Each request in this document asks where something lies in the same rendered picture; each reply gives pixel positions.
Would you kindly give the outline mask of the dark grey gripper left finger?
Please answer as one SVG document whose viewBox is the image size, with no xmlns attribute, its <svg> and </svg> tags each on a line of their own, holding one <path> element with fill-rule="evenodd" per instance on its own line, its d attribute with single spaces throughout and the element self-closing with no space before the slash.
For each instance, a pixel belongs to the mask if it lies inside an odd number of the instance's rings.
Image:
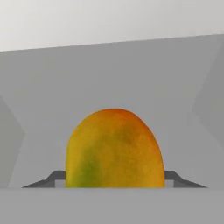
<svg viewBox="0 0 224 224">
<path fill-rule="evenodd" d="M 53 171 L 47 178 L 26 185 L 25 188 L 65 188 L 66 172 Z"/>
</svg>

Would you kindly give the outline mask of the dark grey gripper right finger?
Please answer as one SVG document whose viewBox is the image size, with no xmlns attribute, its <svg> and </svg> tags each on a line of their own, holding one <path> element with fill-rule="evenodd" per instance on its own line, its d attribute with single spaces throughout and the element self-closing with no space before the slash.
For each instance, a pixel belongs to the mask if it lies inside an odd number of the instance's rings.
<svg viewBox="0 0 224 224">
<path fill-rule="evenodd" d="M 204 185 L 181 178 L 175 171 L 165 171 L 164 178 L 166 188 L 205 188 Z"/>
</svg>

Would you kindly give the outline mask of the orange yellow mango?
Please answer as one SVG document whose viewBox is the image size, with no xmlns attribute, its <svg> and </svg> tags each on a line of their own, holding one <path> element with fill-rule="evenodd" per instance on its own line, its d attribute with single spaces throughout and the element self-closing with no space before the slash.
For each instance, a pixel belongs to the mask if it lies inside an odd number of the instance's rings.
<svg viewBox="0 0 224 224">
<path fill-rule="evenodd" d="M 165 168 L 156 138 L 128 110 L 89 115 L 68 141 L 66 186 L 163 188 Z"/>
</svg>

